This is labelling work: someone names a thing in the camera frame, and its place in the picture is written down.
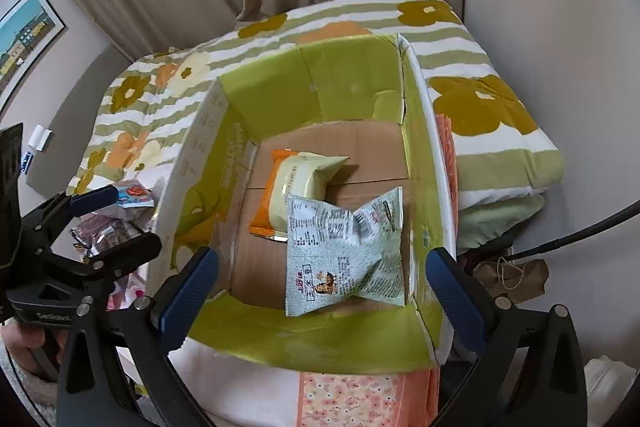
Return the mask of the person's left hand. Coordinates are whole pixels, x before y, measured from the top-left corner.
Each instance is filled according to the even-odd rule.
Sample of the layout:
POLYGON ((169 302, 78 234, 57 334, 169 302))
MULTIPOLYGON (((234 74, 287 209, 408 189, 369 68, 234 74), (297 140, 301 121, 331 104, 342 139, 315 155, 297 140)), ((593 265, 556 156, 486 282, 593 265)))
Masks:
POLYGON ((13 320, 1 326, 1 338, 9 359, 24 372, 53 381, 35 359, 34 351, 46 343, 46 332, 37 325, 23 324, 13 320))

